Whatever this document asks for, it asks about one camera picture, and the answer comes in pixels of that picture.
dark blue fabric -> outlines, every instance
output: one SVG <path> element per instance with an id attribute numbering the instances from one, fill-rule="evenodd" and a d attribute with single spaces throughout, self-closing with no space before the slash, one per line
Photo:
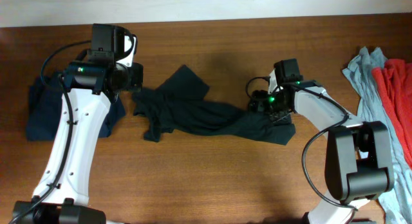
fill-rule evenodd
<path id="1" fill-rule="evenodd" d="M 284 144 L 295 134 L 290 117 L 273 124 L 262 113 L 230 104 L 204 101 L 209 86 L 191 69 L 182 66 L 159 88 L 133 93 L 134 115 L 150 121 L 145 140 L 159 142 L 162 133 L 179 129 L 195 135 L 236 135 L 251 140 Z"/>
<path id="2" fill-rule="evenodd" d="M 46 82 L 59 87 L 57 73 L 51 78 L 46 77 Z M 26 138 L 29 141 L 54 140 L 59 127 L 62 110 L 62 92 L 46 89 L 37 78 L 29 88 L 29 118 L 26 126 Z M 99 138 L 109 137 L 111 130 L 122 117 L 126 115 L 120 98 L 110 106 L 108 115 L 100 128 Z"/>

red towel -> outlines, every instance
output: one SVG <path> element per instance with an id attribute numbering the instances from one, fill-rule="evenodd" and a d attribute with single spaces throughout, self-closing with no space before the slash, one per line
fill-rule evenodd
<path id="1" fill-rule="evenodd" d="M 372 75 L 404 150 L 406 163 L 412 168 L 412 64 L 390 59 L 384 69 L 373 69 Z"/>

wooden table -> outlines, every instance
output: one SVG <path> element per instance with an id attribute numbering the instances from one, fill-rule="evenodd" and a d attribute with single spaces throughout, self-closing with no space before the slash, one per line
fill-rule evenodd
<path id="1" fill-rule="evenodd" d="M 245 83 L 268 75 L 273 63 L 297 58 L 306 79 L 356 113 L 359 97 L 341 70 L 360 47 L 380 46 L 389 58 L 412 61 L 412 15 L 361 15 L 121 24 L 138 35 L 135 61 L 144 65 L 144 86 L 155 88 L 187 64 L 211 90 L 208 100 L 246 107 Z M 54 50 L 91 38 L 90 25 L 0 29 L 0 222 L 11 218 L 16 200 L 30 200 L 46 167 L 52 142 L 27 142 L 28 86 Z M 82 47 L 50 62 L 64 69 Z M 265 88 L 265 84 L 255 87 Z M 149 122 L 127 116 L 97 143 L 89 183 L 89 206 L 109 219 L 131 223 L 246 223 L 301 218 L 319 202 L 301 168 L 301 151 L 317 131 L 293 116 L 297 133 L 288 145 L 235 136 L 164 134 L 144 141 Z M 325 139 L 308 153 L 308 170 L 321 191 Z M 357 218 L 383 223 L 377 202 Z"/>

light blue towel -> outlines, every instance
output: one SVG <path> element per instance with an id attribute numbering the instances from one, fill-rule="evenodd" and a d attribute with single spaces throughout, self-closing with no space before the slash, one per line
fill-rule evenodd
<path id="1" fill-rule="evenodd" d="M 380 48 L 369 54 L 368 49 L 363 47 L 342 72 L 360 96 L 357 116 L 368 122 L 381 121 L 389 130 L 395 186 L 392 191 L 379 196 L 386 213 L 386 223 L 412 223 L 412 170 L 405 161 L 395 128 L 382 106 L 371 74 L 373 68 L 383 68 L 386 60 Z"/>

white wall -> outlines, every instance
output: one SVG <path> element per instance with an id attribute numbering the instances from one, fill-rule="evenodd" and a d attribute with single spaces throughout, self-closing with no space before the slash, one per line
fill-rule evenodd
<path id="1" fill-rule="evenodd" d="M 412 0 L 0 0 L 0 27 L 411 11 Z"/>

